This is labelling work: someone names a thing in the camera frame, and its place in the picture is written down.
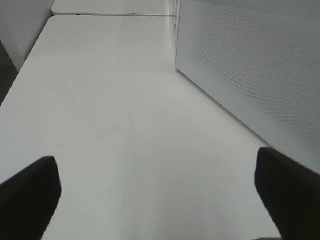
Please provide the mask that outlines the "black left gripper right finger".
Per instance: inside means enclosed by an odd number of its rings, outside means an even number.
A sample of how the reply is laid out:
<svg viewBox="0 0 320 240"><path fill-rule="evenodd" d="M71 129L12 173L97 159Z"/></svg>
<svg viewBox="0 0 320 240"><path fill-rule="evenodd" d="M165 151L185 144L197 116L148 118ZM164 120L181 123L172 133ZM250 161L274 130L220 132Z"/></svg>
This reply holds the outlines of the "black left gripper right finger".
<svg viewBox="0 0 320 240"><path fill-rule="evenodd" d="M255 188L282 239L320 238L320 176L269 147L257 152Z"/></svg>

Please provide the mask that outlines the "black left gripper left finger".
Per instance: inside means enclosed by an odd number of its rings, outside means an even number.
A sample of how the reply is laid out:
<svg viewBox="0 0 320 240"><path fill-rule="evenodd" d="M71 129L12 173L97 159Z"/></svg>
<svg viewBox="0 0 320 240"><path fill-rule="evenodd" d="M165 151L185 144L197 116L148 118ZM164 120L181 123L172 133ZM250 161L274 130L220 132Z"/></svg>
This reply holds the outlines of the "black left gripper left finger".
<svg viewBox="0 0 320 240"><path fill-rule="evenodd" d="M0 185L0 238L40 240L57 209L62 186L56 159L45 156Z"/></svg>

